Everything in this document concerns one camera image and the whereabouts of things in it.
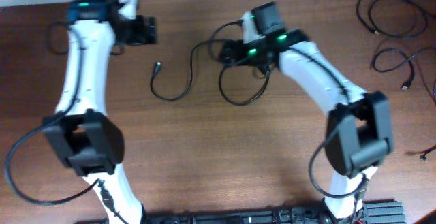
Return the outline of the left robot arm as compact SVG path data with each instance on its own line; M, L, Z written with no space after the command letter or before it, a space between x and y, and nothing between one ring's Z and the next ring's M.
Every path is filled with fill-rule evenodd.
M106 76L112 49L157 43L153 17L137 14L138 0L74 0L67 9L69 50L60 116L43 130L61 163L94 190L106 223L146 223L123 167L121 130L108 119Z

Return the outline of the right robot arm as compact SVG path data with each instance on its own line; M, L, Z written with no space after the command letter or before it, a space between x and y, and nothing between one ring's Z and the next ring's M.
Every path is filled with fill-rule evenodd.
M357 223L367 185L394 149L388 98L346 78L300 29L287 29L275 2L246 11L236 22L242 40L228 40L227 67L274 66L295 81L327 118L326 137L309 161L309 178L324 198L320 223Z

